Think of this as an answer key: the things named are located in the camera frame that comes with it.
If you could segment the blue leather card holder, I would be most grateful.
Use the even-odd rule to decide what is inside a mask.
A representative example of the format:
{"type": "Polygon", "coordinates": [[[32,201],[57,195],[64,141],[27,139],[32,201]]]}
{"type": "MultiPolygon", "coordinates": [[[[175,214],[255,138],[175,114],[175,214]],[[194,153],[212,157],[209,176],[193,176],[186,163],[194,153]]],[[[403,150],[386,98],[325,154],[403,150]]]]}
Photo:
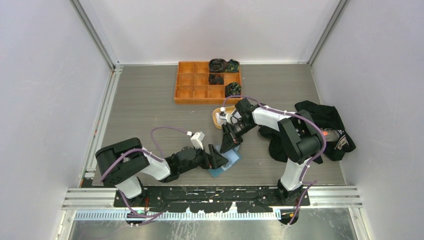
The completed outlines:
{"type": "Polygon", "coordinates": [[[228,160],[228,163],[226,163],[225,165],[217,169],[208,169],[207,171],[209,172],[209,174],[213,178],[217,178],[222,173],[229,170],[235,163],[237,163],[242,158],[239,153],[239,149],[240,149],[240,146],[237,146],[229,151],[222,153],[221,155],[228,160]]]}

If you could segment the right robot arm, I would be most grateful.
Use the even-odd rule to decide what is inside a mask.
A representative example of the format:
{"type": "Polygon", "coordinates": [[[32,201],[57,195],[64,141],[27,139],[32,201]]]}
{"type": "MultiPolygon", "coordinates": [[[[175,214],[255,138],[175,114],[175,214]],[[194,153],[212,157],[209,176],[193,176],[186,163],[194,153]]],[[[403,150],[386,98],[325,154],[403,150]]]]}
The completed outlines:
{"type": "Polygon", "coordinates": [[[306,110],[282,111],[267,105],[250,103],[244,97],[235,104],[240,115],[232,122],[232,115],[225,106],[220,108],[220,117],[225,118],[220,152],[225,153],[243,142],[242,136],[256,126],[268,127],[278,132],[280,148],[288,160],[281,178],[277,182],[276,195],[283,205],[291,205],[299,196],[305,183],[304,176],[311,162],[325,150],[327,142],[320,128],[315,125],[306,110]]]}

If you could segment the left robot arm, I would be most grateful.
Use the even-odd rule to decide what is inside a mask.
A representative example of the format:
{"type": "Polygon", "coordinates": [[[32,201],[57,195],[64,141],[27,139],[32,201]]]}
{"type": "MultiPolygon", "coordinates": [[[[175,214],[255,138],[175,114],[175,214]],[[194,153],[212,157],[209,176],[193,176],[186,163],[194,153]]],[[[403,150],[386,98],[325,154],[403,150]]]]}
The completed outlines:
{"type": "Polygon", "coordinates": [[[212,144],[208,151],[202,147],[186,146],[169,157],[160,158],[143,147],[137,137],[103,147],[95,153],[105,187],[116,187],[133,206],[146,200],[138,173],[144,173],[162,183],[177,180],[192,169],[218,169],[229,161],[212,144]]]}

